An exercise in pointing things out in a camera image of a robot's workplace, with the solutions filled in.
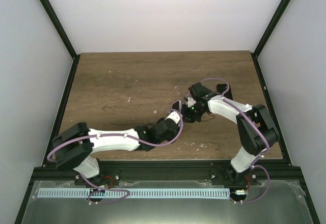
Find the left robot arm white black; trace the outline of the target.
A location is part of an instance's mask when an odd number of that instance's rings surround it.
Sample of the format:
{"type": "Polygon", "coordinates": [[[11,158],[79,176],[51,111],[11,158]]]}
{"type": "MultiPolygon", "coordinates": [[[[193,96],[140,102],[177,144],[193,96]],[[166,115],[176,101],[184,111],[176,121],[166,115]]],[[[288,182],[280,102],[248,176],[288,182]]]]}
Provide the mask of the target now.
{"type": "Polygon", "coordinates": [[[175,109],[151,127],[137,126],[122,131],[96,130],[80,122],[53,138],[53,149],[47,160],[60,170],[74,170],[92,185],[99,185],[104,172],[93,154],[113,150],[150,151],[172,144],[182,129],[182,115],[175,109]]]}

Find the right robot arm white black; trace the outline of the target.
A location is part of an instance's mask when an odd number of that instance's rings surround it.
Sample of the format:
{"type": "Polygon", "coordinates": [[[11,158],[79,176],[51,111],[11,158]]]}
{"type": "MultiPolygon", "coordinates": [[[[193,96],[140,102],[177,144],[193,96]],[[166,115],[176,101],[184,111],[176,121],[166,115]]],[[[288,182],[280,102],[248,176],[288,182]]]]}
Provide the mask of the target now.
{"type": "Polygon", "coordinates": [[[237,185],[244,179],[244,172],[279,141],[280,133],[264,105],[236,102],[228,83],[218,86],[224,89],[214,92],[200,82],[190,86],[181,113],[184,122],[188,123],[201,122],[204,114],[211,114],[237,125],[241,148],[231,159],[232,168],[226,172],[228,182],[237,185]]]}

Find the phone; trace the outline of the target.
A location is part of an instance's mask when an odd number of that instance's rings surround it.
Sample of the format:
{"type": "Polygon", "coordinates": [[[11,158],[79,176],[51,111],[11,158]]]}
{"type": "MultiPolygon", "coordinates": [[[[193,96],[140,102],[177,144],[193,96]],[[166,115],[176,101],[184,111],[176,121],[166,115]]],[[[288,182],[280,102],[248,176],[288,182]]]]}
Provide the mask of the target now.
{"type": "Polygon", "coordinates": [[[174,110],[178,111],[179,113],[181,113],[181,109],[182,109],[182,102],[181,102],[181,100],[175,101],[172,104],[171,109],[174,109],[174,110]]]}

